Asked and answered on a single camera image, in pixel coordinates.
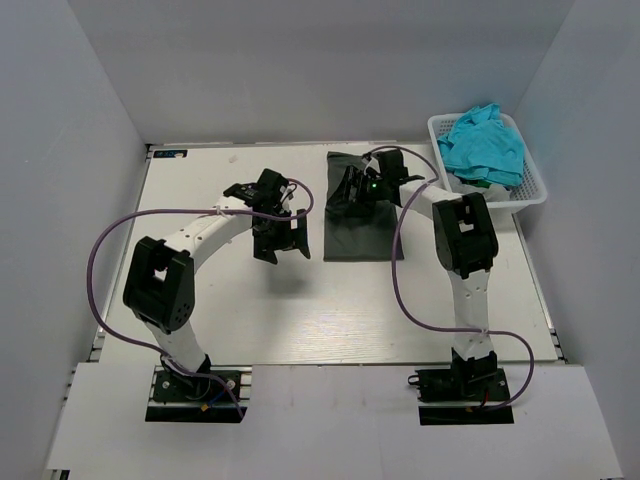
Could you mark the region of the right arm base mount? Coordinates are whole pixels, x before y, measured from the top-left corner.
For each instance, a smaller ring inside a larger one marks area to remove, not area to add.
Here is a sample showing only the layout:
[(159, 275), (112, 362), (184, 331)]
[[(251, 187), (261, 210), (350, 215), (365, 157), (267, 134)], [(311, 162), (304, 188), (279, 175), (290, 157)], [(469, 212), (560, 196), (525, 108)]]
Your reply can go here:
[(407, 378), (417, 390), (421, 426), (480, 426), (514, 423), (511, 406), (495, 406), (510, 399), (502, 368), (491, 378), (467, 386), (454, 377), (451, 369), (416, 370)]

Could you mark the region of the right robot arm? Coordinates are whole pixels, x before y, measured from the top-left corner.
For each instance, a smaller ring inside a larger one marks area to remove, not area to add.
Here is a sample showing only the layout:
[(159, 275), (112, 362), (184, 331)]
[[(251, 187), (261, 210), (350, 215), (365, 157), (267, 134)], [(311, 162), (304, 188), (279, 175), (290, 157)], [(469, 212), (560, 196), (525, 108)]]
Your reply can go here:
[(404, 305), (397, 278), (396, 255), (391, 255), (391, 277), (396, 301), (415, 325), (454, 336), (451, 374), (453, 390), (472, 399), (488, 385), (487, 375), (497, 369), (497, 355), (489, 333), (487, 289), (490, 270), (499, 245), (486, 201), (479, 193), (454, 194), (435, 185), (433, 179), (372, 168), (349, 167), (327, 198), (326, 211), (337, 218), (363, 218), (379, 202), (401, 209), (392, 237), (397, 249), (406, 214), (414, 211), (431, 220), (437, 258), (452, 287), (452, 327), (438, 327), (415, 318)]

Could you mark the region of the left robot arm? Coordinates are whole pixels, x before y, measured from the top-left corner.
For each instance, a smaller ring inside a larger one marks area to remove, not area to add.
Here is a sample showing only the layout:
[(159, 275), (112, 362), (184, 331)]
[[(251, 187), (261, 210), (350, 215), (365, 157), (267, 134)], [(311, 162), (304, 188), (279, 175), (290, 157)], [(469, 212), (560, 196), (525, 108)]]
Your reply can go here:
[(211, 387), (209, 357), (190, 323), (195, 309), (195, 277), (218, 250), (246, 232), (253, 235), (253, 256), (277, 264), (278, 251), (298, 250), (310, 257), (306, 216), (285, 204), (257, 211), (228, 198), (179, 231), (162, 239), (146, 236), (134, 248), (123, 301), (153, 334), (163, 361), (179, 372), (177, 387), (199, 399)]

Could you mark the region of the dark grey t shirt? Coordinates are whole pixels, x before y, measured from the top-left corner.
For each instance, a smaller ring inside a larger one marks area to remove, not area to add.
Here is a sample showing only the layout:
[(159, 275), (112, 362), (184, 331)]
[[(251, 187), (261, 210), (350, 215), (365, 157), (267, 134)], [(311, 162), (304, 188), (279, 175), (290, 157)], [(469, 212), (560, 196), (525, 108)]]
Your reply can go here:
[[(337, 190), (348, 166), (363, 167), (364, 164), (356, 155), (327, 153), (327, 201)], [(373, 214), (366, 218), (333, 218), (325, 212), (323, 260), (389, 262), (396, 226), (396, 207), (388, 202), (378, 203)]]

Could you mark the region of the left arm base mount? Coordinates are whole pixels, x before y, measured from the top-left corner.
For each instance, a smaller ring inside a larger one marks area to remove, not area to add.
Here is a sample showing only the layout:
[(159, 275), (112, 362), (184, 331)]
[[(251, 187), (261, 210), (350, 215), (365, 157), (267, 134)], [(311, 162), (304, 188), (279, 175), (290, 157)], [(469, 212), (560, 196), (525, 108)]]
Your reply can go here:
[(147, 423), (239, 424), (241, 415), (229, 395), (232, 392), (242, 414), (249, 406), (251, 369), (211, 371), (226, 383), (211, 379), (184, 380), (157, 366), (147, 400)]

